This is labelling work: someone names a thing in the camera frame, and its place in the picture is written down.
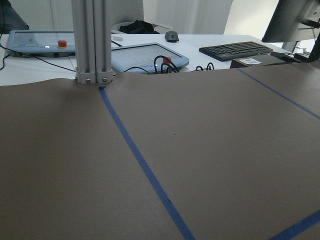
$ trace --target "blue tape line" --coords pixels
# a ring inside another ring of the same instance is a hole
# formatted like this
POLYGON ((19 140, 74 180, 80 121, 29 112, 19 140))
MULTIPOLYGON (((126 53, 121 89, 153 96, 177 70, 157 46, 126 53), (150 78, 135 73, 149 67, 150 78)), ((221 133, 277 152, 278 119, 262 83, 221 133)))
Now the blue tape line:
POLYGON ((136 146, 135 142, 131 138, 130 134, 128 133, 126 127, 120 120, 119 116, 117 115, 115 109, 113 108, 109 98, 104 90, 104 87, 99 87, 100 95, 103 99, 103 102, 108 109, 109 113, 111 114, 115 124, 117 125, 118 129, 120 130, 122 136, 124 137, 126 143, 130 147, 133 155, 135 156, 136 160, 138 161, 139 165, 141 166, 142 170, 144 171, 145 175, 149 179, 151 185, 153 186, 154 190, 156 191, 157 195, 161 199, 163 205, 165 206, 166 210, 169 212, 171 218, 175 222, 176 226, 178 227, 179 231, 183 235, 185 240, 196 240, 191 231, 189 230, 188 226, 186 225, 185 221, 180 216, 179 212, 175 208, 174 204, 170 201, 167 193, 162 188, 160 182, 152 172, 151 168, 147 164, 146 160, 140 153, 138 147, 136 146))
MULTIPOLYGON (((295 105, 298 108, 302 109, 306 113, 308 113, 308 114, 312 115, 313 117, 315 117, 315 118, 320 120, 320 116, 319 115, 317 115, 314 112, 306 109, 305 107, 301 106, 300 104, 296 103, 295 101, 291 100, 290 98, 286 97, 285 95, 281 94, 280 92, 274 90, 272 87, 264 84, 263 82, 259 81, 255 77, 253 77, 250 74, 244 72, 243 70, 241 70, 239 68, 237 68, 237 70, 239 72, 243 73, 244 75, 248 76, 249 78, 253 79, 258 84, 264 86, 265 88, 269 89, 270 91, 274 92, 275 94, 277 94, 280 97, 284 98, 285 100, 289 101, 293 105, 295 105)), ((320 210, 315 212, 314 214, 308 216, 307 218, 303 219, 302 221, 298 222, 297 224, 289 227, 288 229, 282 231, 278 235, 270 238, 270 240, 290 240, 290 239, 298 236, 299 234, 301 234, 305 230, 311 228, 313 225, 317 224, 318 222, 320 222, 320 210)))
POLYGON ((297 106, 298 108, 302 109, 303 111, 305 111, 306 113, 310 114, 311 116, 317 118, 318 120, 320 120, 320 116, 315 114, 314 112, 306 109, 305 107, 301 106, 300 104, 296 103, 295 101, 291 100, 290 98, 286 97, 285 95, 281 94, 280 92, 274 90, 272 87, 264 84, 263 82, 259 81, 258 79, 256 79, 255 77, 251 76, 250 74, 242 71, 239 68, 236 68, 239 72, 243 73, 244 75, 248 76, 249 78, 253 79, 254 81, 256 81, 258 84, 264 86, 265 88, 269 89, 270 91, 274 92, 275 94, 279 95, 280 97, 282 97, 283 99, 289 101, 290 103, 292 103, 293 105, 297 106))
POLYGON ((280 232, 278 235, 270 238, 269 240, 290 240, 298 236, 302 232, 311 228, 313 225, 320 222, 320 210, 314 214, 308 216, 297 224, 287 228, 286 230, 280 232))

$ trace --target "white wall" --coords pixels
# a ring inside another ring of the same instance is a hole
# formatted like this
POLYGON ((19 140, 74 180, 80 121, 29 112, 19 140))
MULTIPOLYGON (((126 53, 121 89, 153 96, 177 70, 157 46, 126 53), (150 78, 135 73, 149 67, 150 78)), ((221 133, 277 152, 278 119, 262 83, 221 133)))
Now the white wall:
MULTIPOLYGON (((71 0, 10 2, 32 30, 73 29, 71 0)), ((259 39, 277 3, 278 0, 143 0, 147 22, 172 26, 179 34, 239 34, 259 39)))
POLYGON ((144 19, 172 26, 179 34, 223 34, 231 3, 232 0, 144 0, 144 19))
POLYGON ((31 30, 73 30, 71 0, 9 0, 31 30))
POLYGON ((279 0, 233 0, 224 34, 262 39, 279 0))

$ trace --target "monitor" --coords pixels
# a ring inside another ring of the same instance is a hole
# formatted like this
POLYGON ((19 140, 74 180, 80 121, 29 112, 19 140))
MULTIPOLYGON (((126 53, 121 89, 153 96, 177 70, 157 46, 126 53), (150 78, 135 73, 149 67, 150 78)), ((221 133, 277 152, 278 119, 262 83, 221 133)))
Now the monitor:
POLYGON ((320 0, 279 0, 262 41, 298 42, 317 39, 309 61, 320 58, 320 0))

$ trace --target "metal post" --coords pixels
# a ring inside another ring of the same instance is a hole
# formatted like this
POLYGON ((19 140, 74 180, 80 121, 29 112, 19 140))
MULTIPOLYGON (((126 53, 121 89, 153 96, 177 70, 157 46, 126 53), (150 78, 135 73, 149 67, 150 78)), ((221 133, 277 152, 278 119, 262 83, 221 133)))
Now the metal post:
POLYGON ((297 45, 297 41, 288 41, 288 42, 284 42, 282 45, 282 49, 287 50, 290 53, 293 53, 296 45, 297 45))
POLYGON ((112 82, 111 1, 72 0, 78 82, 112 82))

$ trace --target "white chair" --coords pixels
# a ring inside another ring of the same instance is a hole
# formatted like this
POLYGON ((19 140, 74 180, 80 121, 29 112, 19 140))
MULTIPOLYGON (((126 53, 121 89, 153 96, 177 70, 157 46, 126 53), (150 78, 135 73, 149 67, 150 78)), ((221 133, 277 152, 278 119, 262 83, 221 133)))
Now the white chair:
MULTIPOLYGON (((111 0, 112 2, 112 17, 111 32, 114 34, 123 34, 119 31, 120 26, 127 26, 132 24, 135 20, 144 20, 144 1, 143 0, 111 0)), ((167 26, 157 22, 150 22, 152 26, 162 27, 165 29, 172 29, 171 26, 167 26)))

